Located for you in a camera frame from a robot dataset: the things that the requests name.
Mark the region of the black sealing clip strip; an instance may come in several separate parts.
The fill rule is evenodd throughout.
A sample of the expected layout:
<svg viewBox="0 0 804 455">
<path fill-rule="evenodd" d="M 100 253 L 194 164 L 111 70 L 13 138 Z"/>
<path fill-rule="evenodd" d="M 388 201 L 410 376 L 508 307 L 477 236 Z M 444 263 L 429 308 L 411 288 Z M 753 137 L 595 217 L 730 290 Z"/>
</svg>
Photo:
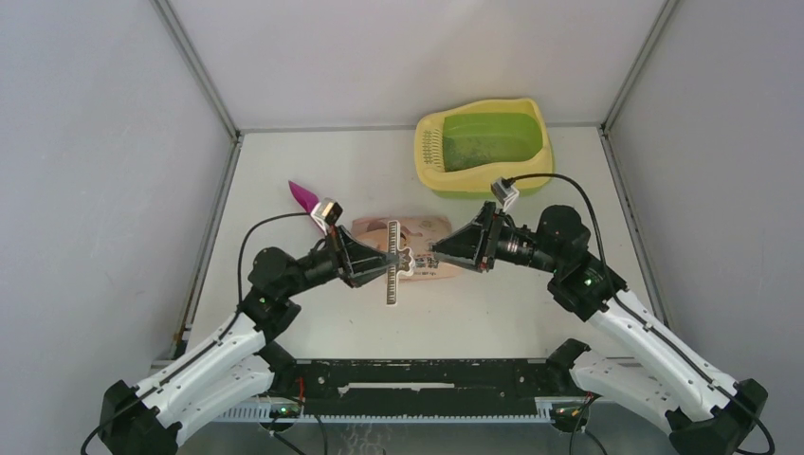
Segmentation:
<svg viewBox="0 0 804 455">
<path fill-rule="evenodd" d="M 397 220 L 388 225 L 388 253 L 393 257 L 392 264 L 386 272 L 386 304 L 397 305 L 398 286 L 401 277 L 410 277 L 414 273 L 415 259 L 409 246 L 402 246 L 402 228 Z"/>
</svg>

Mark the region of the pink cat litter bag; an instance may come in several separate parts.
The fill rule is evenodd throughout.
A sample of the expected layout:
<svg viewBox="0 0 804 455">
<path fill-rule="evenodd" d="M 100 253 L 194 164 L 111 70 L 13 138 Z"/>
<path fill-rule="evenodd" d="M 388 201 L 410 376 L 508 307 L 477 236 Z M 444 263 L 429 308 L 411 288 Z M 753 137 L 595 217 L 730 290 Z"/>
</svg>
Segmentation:
<svg viewBox="0 0 804 455">
<path fill-rule="evenodd" d="M 388 250 L 389 217 L 365 217 L 356 219 L 351 233 L 363 244 L 380 250 Z M 429 248 L 443 240 L 452 231 L 449 219 L 445 216 L 411 216 L 397 218 L 400 229 L 399 248 L 409 248 L 415 259 L 415 269 L 408 281 L 441 280 L 455 278 L 461 274 L 457 266 L 441 264 Z"/>
</svg>

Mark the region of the magenta plastic scoop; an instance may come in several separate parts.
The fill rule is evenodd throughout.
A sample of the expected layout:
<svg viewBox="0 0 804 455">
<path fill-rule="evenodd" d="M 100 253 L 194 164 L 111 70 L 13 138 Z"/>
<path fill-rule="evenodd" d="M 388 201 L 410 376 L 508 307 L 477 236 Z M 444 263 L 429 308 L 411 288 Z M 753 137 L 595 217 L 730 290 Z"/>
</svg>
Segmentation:
<svg viewBox="0 0 804 455">
<path fill-rule="evenodd" d="M 320 199 L 319 197 L 308 190 L 307 188 L 301 186 L 300 184 L 289 180 L 287 182 L 288 188 L 294 200 L 297 204 L 307 213 L 312 213 L 315 207 L 319 204 Z"/>
</svg>

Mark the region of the yellow green litter box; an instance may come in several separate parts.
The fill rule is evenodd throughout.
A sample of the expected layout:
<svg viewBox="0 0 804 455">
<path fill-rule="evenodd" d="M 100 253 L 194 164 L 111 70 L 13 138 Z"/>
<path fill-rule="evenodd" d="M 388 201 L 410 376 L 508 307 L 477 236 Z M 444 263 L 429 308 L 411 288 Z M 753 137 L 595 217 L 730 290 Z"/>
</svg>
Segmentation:
<svg viewBox="0 0 804 455">
<path fill-rule="evenodd" d="M 534 100 L 478 100 L 421 118 L 414 134 L 420 182 L 445 198 L 484 198 L 492 181 L 552 173 L 556 159 Z"/>
</svg>

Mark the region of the green cat litter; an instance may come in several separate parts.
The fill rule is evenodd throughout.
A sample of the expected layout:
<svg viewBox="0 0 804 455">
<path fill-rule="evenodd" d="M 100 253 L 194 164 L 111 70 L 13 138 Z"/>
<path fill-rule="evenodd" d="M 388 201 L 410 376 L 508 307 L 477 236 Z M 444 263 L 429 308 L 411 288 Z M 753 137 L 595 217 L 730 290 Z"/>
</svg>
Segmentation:
<svg viewBox="0 0 804 455">
<path fill-rule="evenodd" d="M 445 136 L 443 161 L 446 172 L 458 172 L 498 162 L 522 162 L 533 158 L 543 146 L 535 133 L 491 133 Z"/>
</svg>

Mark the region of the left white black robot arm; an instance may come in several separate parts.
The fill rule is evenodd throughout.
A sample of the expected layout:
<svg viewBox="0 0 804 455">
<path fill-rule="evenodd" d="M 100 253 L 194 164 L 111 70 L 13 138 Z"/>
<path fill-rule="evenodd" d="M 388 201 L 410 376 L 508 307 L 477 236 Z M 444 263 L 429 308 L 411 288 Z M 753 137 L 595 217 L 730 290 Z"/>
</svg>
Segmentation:
<svg viewBox="0 0 804 455">
<path fill-rule="evenodd" d="M 410 252 L 398 247 L 396 228 L 388 233 L 384 250 L 362 244 L 342 226 L 330 226 L 300 258 L 275 246 L 262 249 L 234 313 L 159 372 L 135 385 L 113 384 L 90 435 L 113 454 L 175 454 L 198 429 L 247 398 L 290 392 L 296 360 L 277 338 L 301 311 L 293 297 L 333 280 L 357 288 L 411 274 Z"/>
</svg>

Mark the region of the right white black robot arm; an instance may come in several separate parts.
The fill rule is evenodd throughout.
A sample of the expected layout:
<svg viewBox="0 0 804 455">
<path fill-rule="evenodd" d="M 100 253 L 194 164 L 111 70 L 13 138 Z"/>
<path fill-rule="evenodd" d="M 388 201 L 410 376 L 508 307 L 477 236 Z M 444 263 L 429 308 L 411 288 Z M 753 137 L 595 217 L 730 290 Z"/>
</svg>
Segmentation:
<svg viewBox="0 0 804 455">
<path fill-rule="evenodd" d="M 535 229 L 518 227 L 492 202 L 467 225 L 431 246 L 435 258 L 486 272 L 496 262 L 551 274 L 553 299 L 637 360 L 634 371 L 570 338 L 548 357 L 552 389 L 581 389 L 643 417 L 680 454 L 738 454 L 756 428 L 768 393 L 737 380 L 681 341 L 588 248 L 591 232 L 577 211 L 553 205 Z"/>
</svg>

